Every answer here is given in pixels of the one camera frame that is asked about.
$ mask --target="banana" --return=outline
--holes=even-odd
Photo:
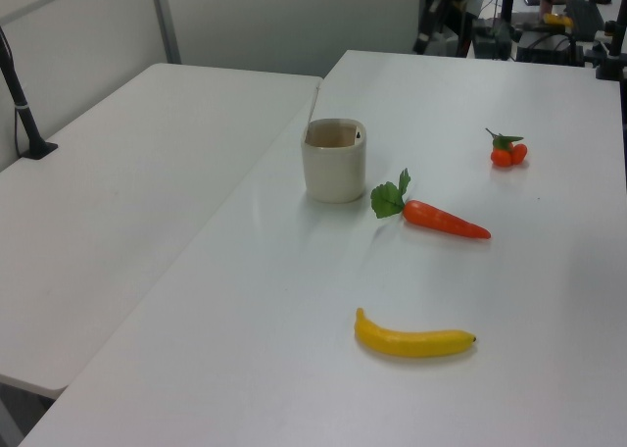
[[[429,332],[400,332],[385,329],[365,317],[362,308],[357,309],[355,335],[370,349],[401,357],[448,356],[463,352],[477,338],[459,329]]]

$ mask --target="floor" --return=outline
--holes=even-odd
[[[53,400],[0,383],[0,447],[17,447]]]

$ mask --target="green leaf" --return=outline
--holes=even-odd
[[[494,137],[494,140],[492,140],[492,146],[494,146],[498,150],[509,151],[511,150],[511,148],[509,148],[509,144],[513,143],[514,141],[520,141],[520,140],[522,140],[522,136],[498,135]]]
[[[403,202],[403,194],[398,187],[392,182],[386,182],[372,189],[370,205],[376,217],[384,219],[402,212],[405,202]]]
[[[520,141],[523,139],[522,136],[502,136],[499,135],[499,139],[502,141],[506,141],[507,143],[513,143],[514,141]]]
[[[399,177],[399,192],[401,193],[401,198],[408,191],[408,185],[411,181],[410,174],[408,173],[408,169],[405,168],[401,171],[401,176]]]

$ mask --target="toy carrot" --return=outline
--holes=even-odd
[[[403,212],[403,217],[411,224],[437,229],[445,233],[456,234],[466,238],[489,239],[490,231],[473,223],[466,222],[440,209],[409,200],[406,204],[403,195],[408,190],[410,175],[405,169],[399,178],[399,186],[386,182],[375,187],[370,193],[370,204],[378,219],[391,217]]]

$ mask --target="ceramic cup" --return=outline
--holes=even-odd
[[[327,203],[345,203],[363,194],[365,128],[357,121],[321,119],[309,124],[301,141],[307,192]]]

